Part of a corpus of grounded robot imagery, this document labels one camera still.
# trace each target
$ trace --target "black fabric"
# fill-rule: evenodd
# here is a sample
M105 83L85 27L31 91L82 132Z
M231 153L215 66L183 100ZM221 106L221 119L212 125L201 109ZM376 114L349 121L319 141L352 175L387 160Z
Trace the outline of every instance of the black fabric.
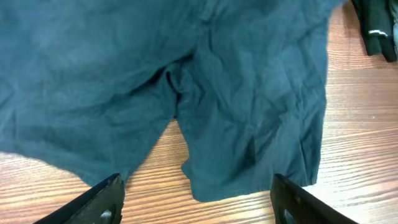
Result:
M392 35L392 17L388 0L353 0L361 24L361 33L369 56L382 53L388 62L397 61Z

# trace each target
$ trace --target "shorts leg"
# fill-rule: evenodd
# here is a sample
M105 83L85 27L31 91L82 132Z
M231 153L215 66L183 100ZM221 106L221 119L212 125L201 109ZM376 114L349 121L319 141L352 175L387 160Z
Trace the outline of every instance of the shorts leg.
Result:
M326 107L328 17L339 1L219 4L184 69L177 119L199 201L314 184Z
M89 184L138 168L175 114L167 64L191 52L192 2L0 2L0 150Z

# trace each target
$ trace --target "wood grain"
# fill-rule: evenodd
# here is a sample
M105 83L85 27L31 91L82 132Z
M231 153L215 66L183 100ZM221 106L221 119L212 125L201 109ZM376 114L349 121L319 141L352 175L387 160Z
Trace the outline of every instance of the wood grain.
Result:
M398 64L368 57L351 4L333 14L318 184L306 189L360 223L398 223ZM127 184L123 223L274 223L269 192L200 203L180 170L172 121ZM89 187L43 162L0 154L0 223L32 223Z

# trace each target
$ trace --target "dark teal shorts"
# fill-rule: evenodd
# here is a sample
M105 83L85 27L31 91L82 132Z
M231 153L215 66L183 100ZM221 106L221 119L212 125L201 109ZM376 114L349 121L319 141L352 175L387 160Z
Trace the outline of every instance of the dark teal shorts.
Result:
M342 0L1 0L0 149L93 185L171 119L199 201L317 180Z

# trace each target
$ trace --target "wooden table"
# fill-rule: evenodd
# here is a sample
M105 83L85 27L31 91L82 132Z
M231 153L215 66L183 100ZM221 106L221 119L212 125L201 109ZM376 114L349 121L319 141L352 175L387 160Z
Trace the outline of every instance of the wooden table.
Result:
M367 57L351 4L330 24L328 109L318 183L306 189L360 223L398 223L398 64ZM274 223L269 192L200 203L172 121L126 189L123 223ZM0 223L32 223L89 187L43 162L0 154Z

